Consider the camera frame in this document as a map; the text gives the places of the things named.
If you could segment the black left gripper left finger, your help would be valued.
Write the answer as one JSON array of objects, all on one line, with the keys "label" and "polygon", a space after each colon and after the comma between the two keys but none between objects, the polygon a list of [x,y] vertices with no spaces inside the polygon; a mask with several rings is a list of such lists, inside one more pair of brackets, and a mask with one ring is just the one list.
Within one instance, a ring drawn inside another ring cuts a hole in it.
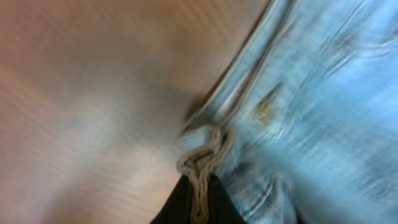
[{"label": "black left gripper left finger", "polygon": [[192,184],[182,175],[164,206],[150,224],[191,224]]}]

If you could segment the light blue denim shorts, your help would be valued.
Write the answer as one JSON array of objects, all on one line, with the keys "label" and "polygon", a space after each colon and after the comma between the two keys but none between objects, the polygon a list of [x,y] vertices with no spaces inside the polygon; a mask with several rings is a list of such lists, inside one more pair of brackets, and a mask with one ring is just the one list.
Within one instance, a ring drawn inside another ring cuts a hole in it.
[{"label": "light blue denim shorts", "polygon": [[194,223],[396,223],[397,1],[270,1],[181,140]]}]

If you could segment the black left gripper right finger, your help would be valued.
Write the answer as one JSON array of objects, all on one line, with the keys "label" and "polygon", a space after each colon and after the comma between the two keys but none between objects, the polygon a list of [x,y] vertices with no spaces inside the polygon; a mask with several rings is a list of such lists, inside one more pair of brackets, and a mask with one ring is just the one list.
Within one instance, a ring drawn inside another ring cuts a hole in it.
[{"label": "black left gripper right finger", "polygon": [[209,179],[208,224],[246,224],[216,175]]}]

